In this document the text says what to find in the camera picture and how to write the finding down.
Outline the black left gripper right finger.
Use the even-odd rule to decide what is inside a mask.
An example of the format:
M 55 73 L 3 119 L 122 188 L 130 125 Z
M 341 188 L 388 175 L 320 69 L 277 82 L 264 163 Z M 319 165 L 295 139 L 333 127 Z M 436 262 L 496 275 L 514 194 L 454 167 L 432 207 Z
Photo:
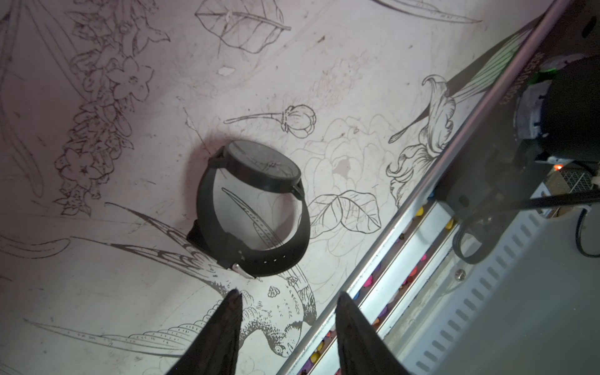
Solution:
M 410 375 L 346 292 L 340 293 L 335 313 L 341 374 Z

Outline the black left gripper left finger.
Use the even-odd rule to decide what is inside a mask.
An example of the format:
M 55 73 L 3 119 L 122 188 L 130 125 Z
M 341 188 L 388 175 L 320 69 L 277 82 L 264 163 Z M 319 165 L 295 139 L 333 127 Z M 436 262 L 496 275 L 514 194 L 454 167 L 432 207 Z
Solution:
M 242 296 L 230 291 L 168 375 L 234 374 L 242 326 Z

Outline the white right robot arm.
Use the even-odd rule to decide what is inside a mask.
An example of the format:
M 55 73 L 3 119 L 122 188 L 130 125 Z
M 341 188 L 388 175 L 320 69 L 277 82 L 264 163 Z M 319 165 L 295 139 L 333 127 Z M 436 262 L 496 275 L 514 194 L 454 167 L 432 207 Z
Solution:
M 517 100 L 517 138 L 534 162 L 599 161 L 599 56 L 557 56 Z

